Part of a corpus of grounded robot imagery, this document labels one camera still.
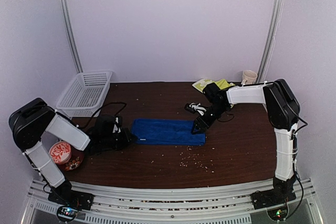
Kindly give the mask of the blue towel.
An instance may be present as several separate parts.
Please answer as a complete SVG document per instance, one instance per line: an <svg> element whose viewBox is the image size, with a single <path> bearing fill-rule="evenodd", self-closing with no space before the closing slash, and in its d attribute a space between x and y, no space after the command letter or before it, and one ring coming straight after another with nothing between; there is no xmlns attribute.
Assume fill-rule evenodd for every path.
<svg viewBox="0 0 336 224"><path fill-rule="evenodd" d="M192 134L192 126L190 120L135 119L131 133L142 145L203 146L205 134Z"/></svg>

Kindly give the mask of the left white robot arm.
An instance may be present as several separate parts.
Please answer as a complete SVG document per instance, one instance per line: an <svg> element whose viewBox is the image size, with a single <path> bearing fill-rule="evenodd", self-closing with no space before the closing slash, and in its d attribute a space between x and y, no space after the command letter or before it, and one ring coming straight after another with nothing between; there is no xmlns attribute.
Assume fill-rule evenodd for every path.
<svg viewBox="0 0 336 224"><path fill-rule="evenodd" d="M8 120L13 140L32 168L50 187L48 199L64 205L82 204L91 194L72 190L64 172L79 166L85 157L118 151L135 141L122 117L100 115L87 131L36 98L13 112Z"/></svg>

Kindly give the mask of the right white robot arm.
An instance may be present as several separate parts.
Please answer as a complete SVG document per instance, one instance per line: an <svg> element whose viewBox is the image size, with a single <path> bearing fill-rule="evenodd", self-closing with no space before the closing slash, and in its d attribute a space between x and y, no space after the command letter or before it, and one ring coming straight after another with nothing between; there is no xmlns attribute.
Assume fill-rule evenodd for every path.
<svg viewBox="0 0 336 224"><path fill-rule="evenodd" d="M193 122L192 134L205 133L223 113L237 104L264 104L268 120L276 135L277 163L272 189L252 194L256 203L282 204L295 198L293 185L296 177L297 130L300 105L284 79L262 84L248 84L220 89L208 84L204 95L211 103Z"/></svg>

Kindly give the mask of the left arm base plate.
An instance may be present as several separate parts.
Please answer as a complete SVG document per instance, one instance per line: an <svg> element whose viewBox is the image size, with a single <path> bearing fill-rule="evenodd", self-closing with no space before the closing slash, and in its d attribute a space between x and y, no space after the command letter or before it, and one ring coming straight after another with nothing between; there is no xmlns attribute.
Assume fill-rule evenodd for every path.
<svg viewBox="0 0 336 224"><path fill-rule="evenodd" d="M70 206L77 210L90 210L93 199L94 195L90 193L59 188L52 190L48 196L48 200L51 202Z"/></svg>

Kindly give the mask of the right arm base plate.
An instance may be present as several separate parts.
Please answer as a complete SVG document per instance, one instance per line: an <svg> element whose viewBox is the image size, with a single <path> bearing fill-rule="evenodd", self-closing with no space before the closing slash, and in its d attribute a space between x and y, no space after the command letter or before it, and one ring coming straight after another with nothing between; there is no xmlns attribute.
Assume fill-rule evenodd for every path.
<svg viewBox="0 0 336 224"><path fill-rule="evenodd" d="M256 191L250 196L255 210L285 204L296 199L294 191L283 194L276 192L275 189Z"/></svg>

